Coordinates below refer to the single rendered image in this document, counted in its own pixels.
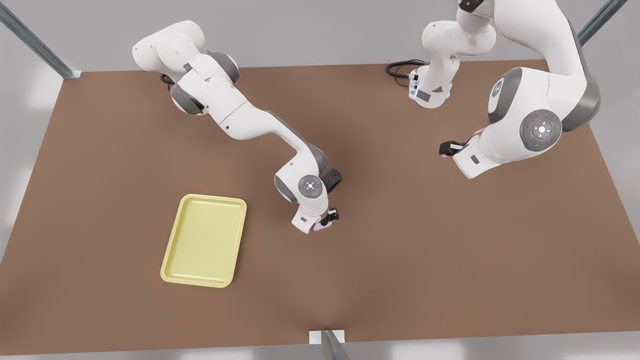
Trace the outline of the yellow rectangular tray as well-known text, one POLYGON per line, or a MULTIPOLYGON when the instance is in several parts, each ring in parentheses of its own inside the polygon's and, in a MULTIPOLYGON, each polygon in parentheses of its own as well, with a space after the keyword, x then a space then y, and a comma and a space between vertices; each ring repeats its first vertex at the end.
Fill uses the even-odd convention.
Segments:
POLYGON ((162 280, 215 289, 230 285, 246 214, 247 203, 240 198, 183 196, 163 257, 162 280))

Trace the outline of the silver frame post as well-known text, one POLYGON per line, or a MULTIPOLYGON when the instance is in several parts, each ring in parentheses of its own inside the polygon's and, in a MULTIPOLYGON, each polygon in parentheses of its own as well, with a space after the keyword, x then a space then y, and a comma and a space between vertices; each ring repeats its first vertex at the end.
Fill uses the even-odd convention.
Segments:
POLYGON ((0 22, 42 59, 62 79, 80 79, 82 71, 73 70, 62 61, 22 20, 0 1, 0 22))
POLYGON ((580 46, 584 46, 627 2, 628 0, 607 0, 578 32, 580 46))
POLYGON ((309 344, 320 345, 321 360, 351 360, 345 350, 345 331, 312 330, 308 332, 309 344))

